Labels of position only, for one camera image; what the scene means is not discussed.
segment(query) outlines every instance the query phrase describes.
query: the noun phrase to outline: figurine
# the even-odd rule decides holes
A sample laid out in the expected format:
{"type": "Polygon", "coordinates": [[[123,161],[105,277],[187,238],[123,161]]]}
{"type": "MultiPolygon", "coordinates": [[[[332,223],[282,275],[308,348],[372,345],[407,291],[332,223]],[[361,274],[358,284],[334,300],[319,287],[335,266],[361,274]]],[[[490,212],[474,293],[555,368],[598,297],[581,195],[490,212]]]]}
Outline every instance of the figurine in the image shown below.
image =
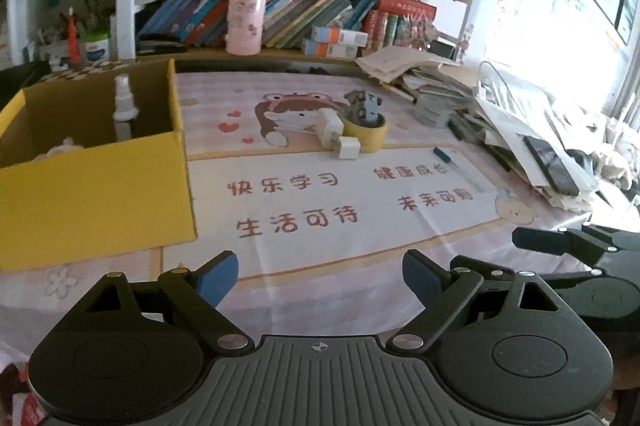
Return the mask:
{"type": "Polygon", "coordinates": [[[385,119],[378,111],[382,98],[364,90],[352,90],[345,94],[344,98],[351,105],[345,109],[345,116],[349,122],[365,128],[379,128],[384,125],[385,119]]]}

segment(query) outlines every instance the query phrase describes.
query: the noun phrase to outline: fabric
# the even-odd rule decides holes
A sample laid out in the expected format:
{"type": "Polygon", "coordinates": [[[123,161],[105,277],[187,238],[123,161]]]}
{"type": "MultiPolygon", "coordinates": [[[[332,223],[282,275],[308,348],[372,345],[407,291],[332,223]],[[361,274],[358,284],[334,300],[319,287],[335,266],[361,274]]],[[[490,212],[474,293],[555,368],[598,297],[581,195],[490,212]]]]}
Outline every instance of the fabric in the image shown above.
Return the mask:
{"type": "Polygon", "coordinates": [[[401,327],[422,310],[402,282],[401,259],[409,246],[444,267],[464,254],[542,273],[584,268],[571,257],[518,250],[511,243],[517,225],[575,227],[583,216],[550,207],[481,148],[459,143],[446,130],[421,125],[409,115],[409,102],[371,83],[305,74],[214,72],[179,75],[178,93],[199,239],[0,274],[0,352],[6,357],[30,355],[57,320],[109,271],[123,271],[129,281],[155,280],[176,266],[197,267],[243,240],[252,245],[238,249],[239,282],[218,308],[256,340],[262,334],[369,334],[401,327]],[[322,151],[312,129],[318,108],[340,106],[346,102],[344,95],[357,88],[383,99],[387,149],[345,164],[322,151]],[[434,146],[448,150],[460,171],[437,172],[434,146]],[[433,175],[421,175],[425,170],[418,166],[433,169],[433,175]],[[394,178],[385,178],[382,168],[389,168],[394,178]],[[339,184],[322,176],[327,173],[339,184]],[[298,180],[292,183],[295,176],[298,180]],[[311,182],[305,190],[296,186],[302,182],[299,176],[311,182]],[[290,195],[265,193],[271,188],[263,181],[273,178],[279,178],[290,195]],[[250,196],[233,195],[233,183],[239,193],[242,180],[252,183],[250,196]],[[450,192],[455,202],[447,202],[440,191],[450,192]],[[437,207],[421,197],[429,194],[437,207]],[[270,196],[280,202],[271,202],[270,196]],[[403,197],[411,198],[416,208],[404,208],[403,197]],[[317,201],[327,205],[312,203],[317,201]],[[228,215],[225,202],[233,202],[228,215]],[[358,223],[350,221],[348,212],[341,210],[340,216],[334,211],[349,205],[358,211],[358,223]],[[320,208],[331,221],[311,226],[305,212],[320,208]],[[252,216],[247,214],[252,211],[264,220],[260,223],[263,232],[271,233],[268,240],[266,235],[253,242],[240,238],[244,231],[238,215],[252,216]],[[313,234],[287,233],[284,226],[292,229],[290,223],[272,223],[271,217],[282,219],[286,213],[313,234]]]}

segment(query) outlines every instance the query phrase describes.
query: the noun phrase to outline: yellow cardboard box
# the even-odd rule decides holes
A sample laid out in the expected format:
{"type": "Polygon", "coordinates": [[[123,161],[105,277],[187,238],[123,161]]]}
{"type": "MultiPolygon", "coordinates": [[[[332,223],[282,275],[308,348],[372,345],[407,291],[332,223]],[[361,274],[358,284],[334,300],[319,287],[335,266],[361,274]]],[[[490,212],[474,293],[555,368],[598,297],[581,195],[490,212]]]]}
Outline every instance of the yellow cardboard box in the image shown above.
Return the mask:
{"type": "Polygon", "coordinates": [[[173,61],[20,91],[0,112],[0,271],[196,238],[173,61]],[[139,138],[117,143],[114,77],[130,76],[139,138]],[[86,149],[31,162],[66,137],[86,149]]]}

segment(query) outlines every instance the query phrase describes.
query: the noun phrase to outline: pen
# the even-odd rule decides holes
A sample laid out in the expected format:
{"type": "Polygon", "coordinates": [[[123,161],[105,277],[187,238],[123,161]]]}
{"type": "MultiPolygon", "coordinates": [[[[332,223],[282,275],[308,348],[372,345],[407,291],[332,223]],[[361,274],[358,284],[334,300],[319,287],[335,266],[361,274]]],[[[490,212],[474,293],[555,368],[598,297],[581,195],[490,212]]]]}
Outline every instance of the pen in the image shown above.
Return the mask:
{"type": "Polygon", "coordinates": [[[451,168],[458,174],[460,175],[465,181],[467,181],[469,184],[471,184],[473,186],[473,188],[478,192],[478,193],[485,193],[485,190],[482,186],[480,186],[480,184],[478,184],[473,178],[471,178],[470,175],[468,175],[466,172],[462,171],[458,165],[453,162],[451,160],[451,157],[449,157],[449,155],[447,155],[446,152],[442,151],[440,148],[438,148],[436,146],[436,148],[433,149],[434,154],[436,154],[436,156],[442,161],[444,162],[444,164],[448,164],[449,166],[451,166],[451,168]]]}

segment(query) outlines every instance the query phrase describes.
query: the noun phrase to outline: smartphone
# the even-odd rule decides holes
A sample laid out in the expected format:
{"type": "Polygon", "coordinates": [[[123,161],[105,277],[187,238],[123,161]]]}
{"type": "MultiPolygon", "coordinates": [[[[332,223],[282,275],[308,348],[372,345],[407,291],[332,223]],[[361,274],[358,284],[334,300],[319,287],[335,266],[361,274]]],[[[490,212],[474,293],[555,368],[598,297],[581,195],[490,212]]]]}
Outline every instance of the smartphone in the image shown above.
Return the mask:
{"type": "Polygon", "coordinates": [[[569,197],[577,197],[580,194],[562,160],[547,141],[529,135],[523,136],[522,140],[556,192],[569,197]]]}

